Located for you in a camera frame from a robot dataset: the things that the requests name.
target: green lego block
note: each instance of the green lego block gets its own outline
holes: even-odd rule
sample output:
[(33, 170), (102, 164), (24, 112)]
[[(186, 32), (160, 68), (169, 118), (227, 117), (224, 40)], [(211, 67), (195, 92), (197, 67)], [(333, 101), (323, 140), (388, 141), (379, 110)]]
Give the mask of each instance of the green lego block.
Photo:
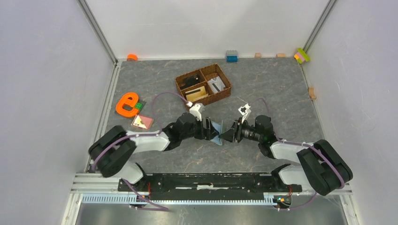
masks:
[(141, 110), (142, 107), (144, 107), (141, 103), (137, 102), (137, 104), (134, 106), (134, 108)]

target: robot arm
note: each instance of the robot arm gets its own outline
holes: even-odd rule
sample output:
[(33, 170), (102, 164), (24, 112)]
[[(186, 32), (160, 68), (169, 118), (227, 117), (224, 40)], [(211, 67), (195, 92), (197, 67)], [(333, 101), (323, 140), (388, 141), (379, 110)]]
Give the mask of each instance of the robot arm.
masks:
[(195, 104), (190, 113), (183, 113), (177, 121), (170, 123), (161, 131), (132, 132), (121, 126), (110, 129), (103, 137), (89, 148), (89, 154), (96, 159), (110, 145), (97, 162), (97, 168), (104, 177), (123, 177), (131, 184), (138, 182), (144, 173), (135, 163), (128, 161), (133, 153), (143, 151), (168, 151), (178, 147), (181, 141), (190, 137), (211, 140), (218, 136), (210, 118), (202, 121), (201, 112), (204, 106)]
[[(243, 117), (236, 120), (232, 128), (220, 135), (220, 138), (229, 142), (240, 142), (243, 138), (258, 142), (261, 153), (273, 159), (287, 159), (300, 163), (301, 166), (284, 165), (273, 171), (279, 179), (280, 185), (299, 184), (312, 187), (317, 193), (327, 195), (339, 188), (341, 182), (327, 163), (304, 146), (290, 144), (285, 140), (278, 141), (274, 133), (271, 118), (265, 115), (257, 116), (254, 125), (250, 126), (245, 120), (250, 114), (250, 106), (240, 107), (239, 112)], [(336, 168), (344, 182), (352, 179), (352, 171), (337, 154), (335, 149), (326, 140), (319, 140), (313, 145)]]
[[(255, 124), (250, 126), (246, 120), (251, 112), (250, 106), (245, 105), (239, 108), (242, 117), (233, 123), (231, 129), (219, 134), (210, 118), (202, 120), (203, 108), (202, 104), (195, 104), (189, 113), (183, 113), (176, 122), (170, 123), (161, 131), (132, 132), (125, 131), (121, 126), (115, 126), (90, 147), (89, 154), (94, 159), (102, 154), (97, 162), (97, 168), (104, 177), (123, 177), (131, 184), (135, 184), (143, 178), (144, 172), (138, 164), (128, 161), (133, 153), (172, 150), (178, 147), (182, 140), (191, 137), (211, 140), (219, 136), (229, 142), (238, 143), (246, 138), (256, 141), (261, 153), (266, 157), (287, 159), (301, 164), (301, 166), (287, 164), (276, 168), (272, 172), (276, 178), (276, 185), (284, 187), (299, 184), (312, 187), (321, 195), (327, 195), (340, 187), (341, 182), (335, 172), (304, 144), (297, 146), (285, 141), (279, 142), (270, 117), (257, 116)], [(344, 182), (352, 179), (350, 168), (327, 141), (319, 140), (313, 145), (336, 168)]]

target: metal frame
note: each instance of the metal frame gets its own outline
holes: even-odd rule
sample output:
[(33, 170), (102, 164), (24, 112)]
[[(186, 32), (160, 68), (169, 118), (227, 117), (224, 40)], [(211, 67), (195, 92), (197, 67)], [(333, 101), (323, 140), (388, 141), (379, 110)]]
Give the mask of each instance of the metal frame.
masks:
[[(136, 195), (129, 192), (119, 192), (119, 178), (104, 178), (99, 173), (77, 173), (73, 181), (72, 189), (69, 195), (68, 204), (62, 218), (62, 225), (74, 225), (80, 210), (81, 203), (119, 203), (119, 204), (142, 204), (136, 201)], [(141, 195), (147, 195), (148, 192), (139, 192)], [(269, 199), (274, 195), (287, 195), (288, 193), (264, 193), (264, 201), (201, 201), (201, 202), (178, 202), (167, 201), (158, 202), (160, 204), (213, 204), (213, 205), (270, 205)], [(307, 190), (294, 195), (312, 195), (313, 191)], [(349, 184), (343, 189), (337, 189), (330, 195), (339, 195), (343, 206), (344, 214), (348, 225), (359, 225), (355, 209), (352, 203), (352, 191)]]
[(335, 6), (336, 2), (337, 2), (337, 0), (329, 0), (328, 3), (326, 4), (326, 7), (324, 8), (321, 16), (318, 19), (318, 22), (316, 23), (314, 29), (312, 30), (310, 36), (308, 37), (306, 44), (303, 47), (303, 50), (305, 52), (308, 52), (308, 50), (312, 46), (314, 40), (318, 36), (319, 31), (321, 30), (322, 26), (324, 25), (326, 19), (329, 17), (329, 14), (332, 11), (333, 7)]
[[(110, 80), (109, 80), (107, 92), (104, 97), (104, 105), (102, 107), (101, 115), (98, 120), (97, 130), (96, 130), (94, 136), (92, 137), (90, 144), (93, 144), (96, 140), (98, 140), (100, 137), (102, 137), (105, 134), (105, 130), (107, 128), (107, 121), (108, 121), (110, 109), (112, 106), (112, 99), (113, 99), (113, 95), (115, 94), (115, 88), (116, 88), (116, 84), (117, 84), (117, 78), (119, 77), (121, 64), (122, 64), (122, 62), (118, 62), (113, 69), (112, 76), (110, 77)], [(91, 161), (91, 157), (90, 157), (90, 155), (88, 155), (85, 171), (89, 170), (90, 161)]]
[(77, 0), (79, 3), (80, 7), (82, 8), (84, 14), (87, 17), (88, 22), (92, 26), (92, 29), (94, 30), (95, 34), (97, 35), (98, 39), (100, 40), (102, 46), (104, 46), (105, 51), (107, 52), (109, 58), (111, 61), (116, 64), (118, 62), (115, 54), (113, 53), (107, 39), (105, 38), (104, 33), (102, 32), (100, 26), (98, 25), (97, 20), (94, 17), (94, 14), (92, 13), (90, 7), (88, 6), (86, 0)]

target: purple cable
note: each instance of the purple cable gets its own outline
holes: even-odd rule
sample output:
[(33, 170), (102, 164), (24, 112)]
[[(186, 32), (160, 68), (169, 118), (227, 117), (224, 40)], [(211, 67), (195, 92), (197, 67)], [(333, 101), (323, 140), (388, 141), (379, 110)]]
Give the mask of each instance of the purple cable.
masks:
[[(270, 113), (270, 111), (269, 111), (269, 107), (268, 107), (268, 104), (267, 104), (267, 102), (266, 102), (265, 99), (263, 99), (263, 98), (260, 97), (260, 98), (258, 98), (258, 99), (256, 99), (256, 100), (254, 100), (253, 102), (251, 102), (249, 105), (252, 105), (253, 103), (255, 103), (255, 102), (259, 101), (259, 100), (262, 100), (262, 101), (264, 102), (265, 107), (267, 108), (268, 115), (271, 117), (271, 113)], [(341, 175), (338, 173), (337, 169), (332, 165), (332, 163), (331, 163), (319, 150), (317, 150), (314, 146), (309, 145), (309, 144), (305, 144), (305, 143), (300, 143), (300, 142), (283, 141), (282, 139), (280, 139), (280, 138), (278, 137), (278, 134), (276, 133), (275, 128), (274, 128), (274, 133), (275, 133), (275, 136), (276, 136), (277, 140), (278, 140), (279, 142), (281, 142), (281, 143), (286, 143), (286, 144), (292, 144), (292, 145), (298, 145), (298, 146), (306, 146), (306, 147), (309, 147), (309, 148), (310, 148), (312, 151), (314, 151), (319, 157), (321, 157), (321, 158), (323, 159), (323, 161), (324, 161), (324, 162), (332, 169), (332, 171), (335, 173), (335, 175), (337, 176), (337, 178), (340, 180), (340, 183), (341, 183), (341, 186), (339, 187), (339, 189), (344, 188), (345, 182), (344, 182), (344, 180), (343, 180), (343, 177), (341, 177)]]
[(97, 156), (97, 158), (95, 158), (95, 160), (94, 160), (94, 163), (92, 164), (92, 166), (91, 166), (91, 169), (93, 170), (93, 171), (95, 171), (95, 169), (96, 169), (96, 166), (97, 166), (97, 163), (98, 163), (98, 161), (102, 158), (102, 156), (104, 156), (105, 155), (105, 153), (107, 152), (107, 151), (109, 151), (112, 147), (114, 147), (115, 145), (117, 145), (118, 143), (120, 143), (121, 141), (124, 141), (124, 140), (126, 140), (126, 139), (128, 139), (128, 138), (135, 138), (135, 137), (137, 137), (137, 136), (156, 136), (156, 135), (159, 135), (161, 132), (162, 132), (162, 125), (161, 125), (161, 122), (160, 122), (160, 120), (158, 120), (157, 119), (157, 117), (156, 117), (156, 114), (155, 114), (155, 111), (154, 111), (154, 109), (153, 109), (153, 103), (155, 102), (155, 99), (157, 98), (157, 97), (159, 97), (160, 95), (164, 95), (164, 94), (173, 94), (173, 95), (177, 95), (178, 97), (180, 97), (183, 101), (185, 101), (186, 103), (188, 102), (184, 97), (182, 97), (182, 96), (180, 96), (180, 95), (178, 95), (178, 94), (176, 94), (176, 93), (173, 93), (173, 92), (163, 92), (163, 93), (160, 93), (159, 95), (157, 95), (157, 96), (155, 96), (155, 98), (153, 98), (153, 100), (152, 100), (152, 104), (151, 104), (151, 109), (152, 109), (152, 114), (153, 114), (153, 117), (154, 117), (154, 119), (155, 119), (155, 121), (158, 123), (158, 125), (159, 125), (159, 132), (157, 133), (157, 134), (137, 134), (137, 135), (128, 135), (128, 136), (124, 136), (124, 137), (121, 137), (121, 138), (119, 138), (119, 139), (117, 139), (115, 142), (113, 142), (112, 144), (110, 144), (108, 147), (106, 147), (98, 156)]
[[(124, 140), (126, 140), (126, 139), (129, 139), (129, 138), (136, 138), (136, 137), (139, 137), (139, 136), (157, 136), (157, 135), (159, 135), (159, 134), (162, 132), (162, 124), (161, 124), (160, 120), (157, 118), (157, 116), (156, 116), (156, 114), (155, 114), (155, 111), (154, 111), (154, 109), (153, 109), (153, 103), (155, 102), (155, 99), (156, 99), (157, 97), (159, 97), (160, 95), (164, 95), (164, 94), (173, 94), (173, 95), (176, 95), (176, 96), (180, 97), (184, 102), (188, 103), (188, 101), (187, 101), (184, 97), (182, 97), (182, 96), (180, 96), (180, 95), (178, 95), (178, 94), (176, 94), (176, 93), (173, 93), (173, 92), (163, 92), (163, 93), (160, 93), (159, 95), (155, 96), (155, 98), (153, 98), (153, 100), (152, 100), (151, 110), (152, 110), (152, 114), (153, 114), (153, 117), (154, 117), (155, 121), (158, 123), (159, 129), (160, 129), (159, 132), (158, 132), (157, 134), (135, 134), (135, 135), (127, 135), (127, 136), (124, 136), (124, 137), (121, 137), (121, 138), (117, 139), (117, 140), (114, 141), (112, 144), (110, 144), (108, 147), (106, 147), (106, 148), (97, 156), (97, 158), (95, 158), (94, 163), (93, 163), (92, 166), (91, 166), (91, 169), (92, 169), (93, 171), (96, 170), (98, 161), (105, 155), (105, 153), (107, 153), (112, 147), (114, 147), (114, 146), (117, 145), (118, 143), (120, 143), (120, 142), (122, 142), (122, 141), (124, 141)], [(141, 210), (148, 210), (148, 211), (168, 211), (168, 208), (163, 207), (163, 206), (161, 206), (161, 205), (157, 205), (157, 204), (155, 204), (155, 203), (153, 203), (153, 202), (151, 202), (151, 201), (149, 201), (149, 200), (143, 198), (143, 197), (133, 188), (133, 186), (132, 186), (127, 180), (125, 180), (125, 179), (123, 179), (123, 178), (122, 178), (122, 180), (123, 180), (124, 182), (126, 182), (127, 186), (129, 186), (129, 188), (130, 188), (139, 198), (141, 198), (144, 202), (147, 202), (147, 203), (149, 203), (149, 204), (151, 204), (151, 205), (153, 205), (153, 206), (156, 206), (156, 207), (159, 207), (159, 208), (160, 208), (160, 209), (141, 209)]]
[(117, 139), (117, 140), (114, 141), (112, 144), (110, 144), (108, 147), (106, 147), (106, 148), (97, 156), (97, 158), (95, 158), (94, 163), (93, 163), (92, 166), (91, 166), (91, 169), (92, 169), (93, 171), (95, 171), (95, 169), (96, 169), (96, 167), (97, 167), (98, 161), (105, 155), (105, 153), (106, 153), (107, 151), (109, 151), (112, 147), (114, 147), (115, 145), (117, 145), (117, 144), (120, 143), (121, 141), (124, 141), (124, 140), (129, 139), (129, 138), (135, 138), (135, 137), (138, 137), (138, 136), (156, 136), (156, 135), (158, 135), (158, 134), (136, 134), (136, 135), (127, 135), (127, 136), (124, 136), (124, 137), (121, 137), (121, 138)]
[(130, 184), (130, 182), (128, 182), (127, 180), (125, 180), (125, 179), (123, 179), (123, 178), (122, 178), (122, 180), (124, 181), (124, 183), (127, 184), (127, 186), (129, 186), (129, 188), (137, 195), (138, 198), (140, 198), (142, 201), (144, 201), (144, 202), (146, 202), (146, 203), (148, 203), (148, 204), (151, 204), (151, 205), (153, 205), (153, 206), (155, 206), (155, 207), (158, 207), (158, 209), (137, 208), (138, 210), (146, 210), (146, 211), (164, 211), (164, 212), (169, 211), (169, 209), (168, 209), (167, 207), (164, 207), (164, 206), (155, 204), (155, 203), (149, 201), (148, 199), (144, 198), (142, 195), (140, 195), (140, 194), (133, 188), (133, 186)]
[(181, 95), (179, 95), (179, 94), (177, 94), (177, 93), (174, 93), (174, 92), (168, 92), (168, 91), (163, 92), (163, 93), (160, 93), (159, 95), (157, 95), (157, 96), (155, 96), (155, 97), (153, 98), (152, 103), (151, 103), (151, 110), (152, 110), (153, 118), (155, 119), (156, 123), (157, 123), (158, 126), (159, 126), (160, 132), (161, 132), (161, 129), (163, 128), (163, 126), (162, 126), (162, 124), (161, 124), (161, 121), (160, 121), (160, 120), (158, 119), (158, 117), (156, 116), (156, 113), (155, 113), (155, 110), (154, 110), (154, 108), (153, 108), (153, 105), (154, 105), (154, 103), (155, 103), (155, 99), (157, 99), (159, 96), (164, 95), (164, 94), (173, 94), (173, 95), (176, 95), (176, 96), (180, 97), (185, 103), (188, 103), (188, 101), (187, 101), (184, 97), (182, 97)]

